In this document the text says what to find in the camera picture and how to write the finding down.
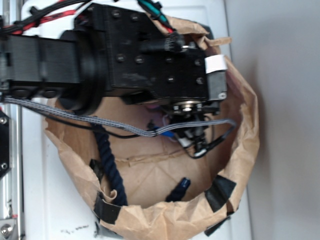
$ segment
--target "brown paper bag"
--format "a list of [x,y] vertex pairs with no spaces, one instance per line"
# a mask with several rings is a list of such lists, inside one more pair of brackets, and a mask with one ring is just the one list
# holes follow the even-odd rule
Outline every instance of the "brown paper bag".
[[[230,42],[230,38],[207,39],[207,31],[194,22],[169,20],[210,55],[220,53],[218,45]],[[47,136],[57,146],[65,169],[84,201],[101,219],[101,225],[127,240],[187,240],[238,209],[259,148],[258,102],[252,88],[226,60],[228,98],[221,104],[217,118],[231,118],[238,128],[206,157],[191,159],[178,143],[163,136],[128,140],[110,137],[129,206],[110,204],[116,192],[110,189],[107,179],[100,184],[89,167],[91,159],[99,159],[93,133],[46,120]],[[111,97],[103,100],[94,115],[142,129],[150,119],[162,126],[163,118],[161,112],[150,112],[141,105],[125,105]],[[217,136],[228,127],[216,127]],[[183,200],[164,202],[184,177],[191,179],[192,184]]]

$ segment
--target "metal frame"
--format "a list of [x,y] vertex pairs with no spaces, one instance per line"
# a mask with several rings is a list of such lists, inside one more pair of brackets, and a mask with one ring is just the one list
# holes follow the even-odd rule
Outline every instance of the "metal frame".
[[[4,24],[21,19],[25,0],[3,0]],[[22,110],[16,105],[4,105],[3,111],[10,117],[10,168],[0,180],[0,240],[23,240],[23,162],[22,162]]]

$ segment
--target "white wall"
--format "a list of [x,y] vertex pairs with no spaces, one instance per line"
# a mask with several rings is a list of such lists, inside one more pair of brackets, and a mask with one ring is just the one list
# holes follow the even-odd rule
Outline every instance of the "white wall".
[[233,61],[259,96],[253,239],[320,239],[320,1],[225,3]]

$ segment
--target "black mounting bracket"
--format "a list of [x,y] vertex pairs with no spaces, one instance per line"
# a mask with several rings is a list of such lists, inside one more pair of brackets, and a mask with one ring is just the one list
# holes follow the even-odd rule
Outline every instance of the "black mounting bracket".
[[0,180],[11,169],[9,124],[9,117],[0,111]]

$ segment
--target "black tape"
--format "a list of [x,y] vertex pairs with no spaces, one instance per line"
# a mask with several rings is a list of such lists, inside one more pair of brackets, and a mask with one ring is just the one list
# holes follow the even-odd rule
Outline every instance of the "black tape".
[[101,183],[101,180],[105,175],[104,166],[102,165],[101,161],[91,159],[90,168],[93,170],[96,177],[99,179],[99,182]]
[[107,224],[114,225],[118,219],[121,207],[106,203],[103,199],[103,194],[100,192],[96,198],[93,211],[99,219]]
[[219,211],[227,203],[236,185],[235,182],[223,176],[216,176],[212,186],[205,191],[205,197],[214,213]]
[[230,219],[230,217],[227,217],[225,220],[219,222],[218,224],[216,224],[212,227],[209,227],[207,230],[204,231],[204,234],[207,237],[210,237],[215,231],[217,231],[229,219]]

